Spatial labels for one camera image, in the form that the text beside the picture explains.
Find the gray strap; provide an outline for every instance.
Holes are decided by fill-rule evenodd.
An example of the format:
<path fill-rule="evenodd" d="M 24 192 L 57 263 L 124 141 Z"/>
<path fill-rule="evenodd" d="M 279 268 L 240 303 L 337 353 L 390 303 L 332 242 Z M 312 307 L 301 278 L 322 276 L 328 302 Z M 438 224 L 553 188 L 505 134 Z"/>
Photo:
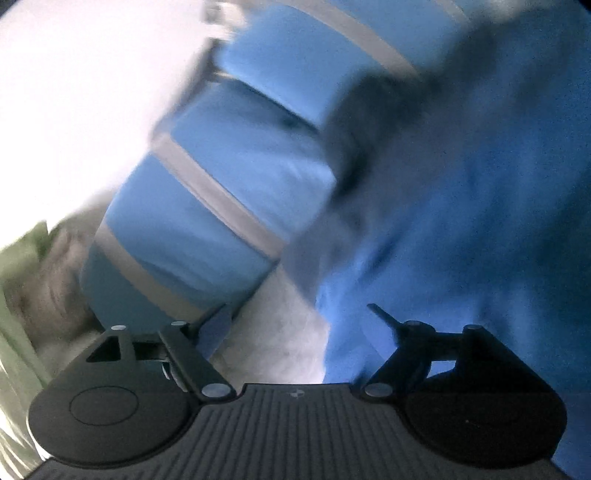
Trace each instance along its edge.
<path fill-rule="evenodd" d="M 453 0 L 433 0 L 439 5 L 445 13 L 452 17 L 460 25 L 468 25 L 470 19 L 465 14 L 464 10 Z"/>
<path fill-rule="evenodd" d="M 193 322 L 203 316 L 202 309 L 158 283 L 119 243 L 105 221 L 100 224 L 95 243 L 129 283 L 166 315 L 185 322 Z"/>
<path fill-rule="evenodd" d="M 279 0 L 279 3 L 304 12 L 339 32 L 389 72 L 402 76 L 418 76 L 418 71 L 396 48 L 367 25 L 363 25 L 325 0 Z"/>
<path fill-rule="evenodd" d="M 285 242 L 207 173 L 169 134 L 152 144 L 162 165 L 232 232 L 266 257 L 276 260 Z"/>

